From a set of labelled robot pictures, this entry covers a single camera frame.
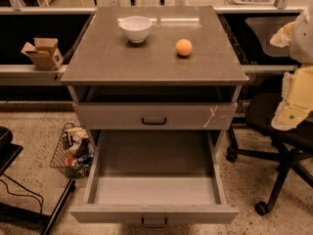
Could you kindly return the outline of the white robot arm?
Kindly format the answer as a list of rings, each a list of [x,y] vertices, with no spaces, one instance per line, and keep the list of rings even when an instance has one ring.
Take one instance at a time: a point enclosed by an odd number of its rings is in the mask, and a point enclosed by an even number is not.
[[[270,39],[276,47],[289,47],[290,57],[301,66],[283,77],[282,102],[271,125],[278,130],[296,128],[313,111],[313,4],[307,6],[294,22],[281,27]]]

